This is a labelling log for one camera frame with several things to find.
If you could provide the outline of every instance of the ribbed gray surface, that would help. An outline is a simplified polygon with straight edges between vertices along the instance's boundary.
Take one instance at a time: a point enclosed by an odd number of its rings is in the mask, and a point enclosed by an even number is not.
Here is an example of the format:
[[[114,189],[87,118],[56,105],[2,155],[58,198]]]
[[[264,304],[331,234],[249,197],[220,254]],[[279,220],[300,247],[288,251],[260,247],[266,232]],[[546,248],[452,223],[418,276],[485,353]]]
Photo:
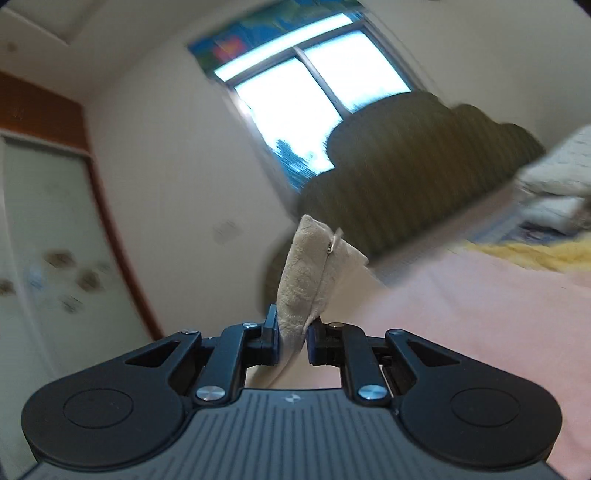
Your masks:
[[[299,396],[292,403],[287,399]],[[42,464],[27,480],[556,480],[540,463],[481,473],[433,459],[409,442],[389,411],[364,408],[342,390],[245,390],[226,408],[202,410],[168,450],[116,472]]]

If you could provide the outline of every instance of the ceiling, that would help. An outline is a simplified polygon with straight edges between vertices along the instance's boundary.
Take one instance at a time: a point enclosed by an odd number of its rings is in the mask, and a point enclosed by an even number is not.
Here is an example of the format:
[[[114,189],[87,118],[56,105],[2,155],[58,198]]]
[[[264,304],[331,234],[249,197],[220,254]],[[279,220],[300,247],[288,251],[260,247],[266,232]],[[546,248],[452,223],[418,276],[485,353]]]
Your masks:
[[[11,0],[0,10],[0,70],[83,102],[221,3]]]

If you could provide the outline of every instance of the white wall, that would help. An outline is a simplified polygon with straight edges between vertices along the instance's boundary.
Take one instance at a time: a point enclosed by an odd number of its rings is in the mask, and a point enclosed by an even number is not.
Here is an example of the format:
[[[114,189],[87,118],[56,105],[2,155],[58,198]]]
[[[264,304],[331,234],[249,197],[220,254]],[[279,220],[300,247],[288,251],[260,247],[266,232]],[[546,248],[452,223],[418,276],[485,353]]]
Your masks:
[[[196,21],[86,105],[109,205],[167,333],[195,325],[213,335],[259,317],[269,246],[292,225],[232,105],[185,48],[260,3],[236,1]],[[365,3],[446,102],[470,102],[496,120],[534,126],[530,101],[453,7]],[[244,232],[220,246],[212,228],[227,219]]]
[[[573,0],[443,0],[535,99],[547,146],[591,122],[591,18]]]

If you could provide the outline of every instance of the window glass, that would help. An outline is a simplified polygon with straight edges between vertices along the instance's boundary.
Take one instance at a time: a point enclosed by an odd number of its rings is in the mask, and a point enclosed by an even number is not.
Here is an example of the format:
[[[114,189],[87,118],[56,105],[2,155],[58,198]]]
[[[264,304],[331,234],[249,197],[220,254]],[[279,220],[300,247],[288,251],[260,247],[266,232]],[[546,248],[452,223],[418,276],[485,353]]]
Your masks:
[[[236,91],[296,189],[333,168],[326,139],[341,117],[299,60],[266,70]]]
[[[392,64],[360,31],[308,48],[306,55],[351,112],[410,91]]]

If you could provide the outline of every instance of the yellow blanket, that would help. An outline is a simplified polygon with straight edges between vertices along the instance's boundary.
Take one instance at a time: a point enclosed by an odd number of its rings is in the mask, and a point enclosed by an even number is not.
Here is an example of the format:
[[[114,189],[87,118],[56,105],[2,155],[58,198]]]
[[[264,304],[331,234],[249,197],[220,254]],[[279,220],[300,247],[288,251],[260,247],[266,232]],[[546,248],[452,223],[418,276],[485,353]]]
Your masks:
[[[589,236],[581,241],[561,242],[549,246],[519,243],[476,245],[468,242],[466,248],[504,258],[520,267],[532,270],[591,271],[591,238]]]

